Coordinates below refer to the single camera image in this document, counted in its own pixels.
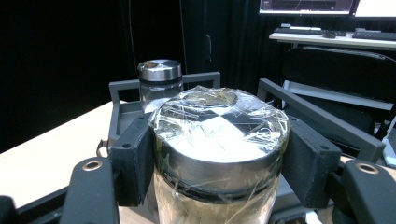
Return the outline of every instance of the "silver lid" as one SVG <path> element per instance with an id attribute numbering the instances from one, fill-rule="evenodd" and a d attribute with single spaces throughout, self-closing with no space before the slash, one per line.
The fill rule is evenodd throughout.
<path id="1" fill-rule="evenodd" d="M 151 60 L 137 66 L 138 77 L 145 81 L 170 81 L 181 77 L 180 62 L 173 60 Z"/>
<path id="2" fill-rule="evenodd" d="M 201 86 L 167 101 L 149 125 L 156 168 L 169 182 L 222 195 L 265 188 L 290 130 L 285 113 L 247 92 Z"/>

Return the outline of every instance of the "computer monitor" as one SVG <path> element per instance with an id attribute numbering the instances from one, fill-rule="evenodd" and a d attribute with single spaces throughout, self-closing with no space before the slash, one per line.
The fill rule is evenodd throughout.
<path id="1" fill-rule="evenodd" d="M 352 16 L 356 18 L 396 18 L 395 0 L 355 0 Z"/>
<path id="2" fill-rule="evenodd" d="M 335 15 L 348 16 L 353 0 L 261 0 L 265 15 Z"/>

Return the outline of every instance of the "table surface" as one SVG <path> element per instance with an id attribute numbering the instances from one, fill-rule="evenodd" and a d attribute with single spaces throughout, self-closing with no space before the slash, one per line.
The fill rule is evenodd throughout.
<path id="1" fill-rule="evenodd" d="M 0 195 L 18 208 L 68 186 L 74 166 L 108 138 L 112 108 L 102 105 L 0 154 Z M 120 207 L 120 222 L 152 223 L 128 207 Z"/>
<path id="2" fill-rule="evenodd" d="M 269 38 L 285 43 L 314 44 L 358 49 L 396 50 L 396 41 L 356 39 L 352 38 L 352 34 L 353 33 L 346 33 L 346 36 L 337 36 L 335 39 L 330 39 L 321 35 L 293 35 L 273 33 L 269 36 Z"/>

